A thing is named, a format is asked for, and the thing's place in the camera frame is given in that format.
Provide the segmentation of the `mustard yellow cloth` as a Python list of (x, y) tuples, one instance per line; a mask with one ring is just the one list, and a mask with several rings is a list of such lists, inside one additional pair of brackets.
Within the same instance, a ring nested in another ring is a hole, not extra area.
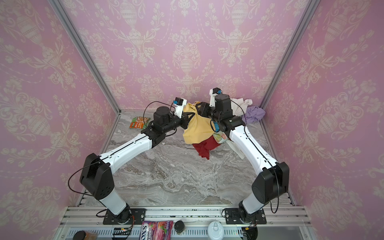
[(188, 128), (183, 133), (186, 144), (199, 144), (214, 134), (211, 128), (211, 119), (198, 115), (197, 108), (194, 104), (187, 103), (184, 107), (184, 112), (195, 114), (190, 120)]

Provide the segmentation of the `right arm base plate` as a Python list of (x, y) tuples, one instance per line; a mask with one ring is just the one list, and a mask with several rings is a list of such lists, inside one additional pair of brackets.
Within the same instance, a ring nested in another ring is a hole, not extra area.
[(266, 225), (266, 215), (263, 209), (252, 214), (247, 213), (242, 208), (225, 208), (222, 212), (227, 225), (254, 224)]

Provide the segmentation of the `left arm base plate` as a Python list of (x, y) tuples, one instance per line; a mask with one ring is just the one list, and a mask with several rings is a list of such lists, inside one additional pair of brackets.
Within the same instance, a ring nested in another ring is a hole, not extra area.
[(141, 225), (145, 220), (146, 209), (131, 208), (129, 213), (115, 216), (110, 210), (107, 210), (103, 225)]

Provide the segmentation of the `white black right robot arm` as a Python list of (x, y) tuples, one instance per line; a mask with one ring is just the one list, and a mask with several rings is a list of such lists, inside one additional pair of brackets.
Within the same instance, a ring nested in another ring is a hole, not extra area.
[(233, 141), (247, 157), (256, 173), (252, 193), (239, 203), (240, 219), (251, 223), (264, 206), (289, 190), (290, 169), (270, 156), (250, 133), (246, 123), (233, 114), (229, 95), (215, 95), (214, 104), (196, 104), (198, 115), (216, 122), (219, 130)]

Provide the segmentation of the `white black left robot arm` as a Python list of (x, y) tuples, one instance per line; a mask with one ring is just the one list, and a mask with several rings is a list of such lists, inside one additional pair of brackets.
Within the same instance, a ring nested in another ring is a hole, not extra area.
[(115, 222), (126, 224), (132, 213), (130, 206), (115, 189), (113, 174), (136, 156), (161, 143), (168, 132), (179, 127), (187, 129), (194, 115), (184, 112), (181, 106), (176, 107), (173, 113), (167, 107), (159, 107), (153, 120), (132, 140), (107, 153), (92, 153), (86, 157), (80, 183), (110, 211)]

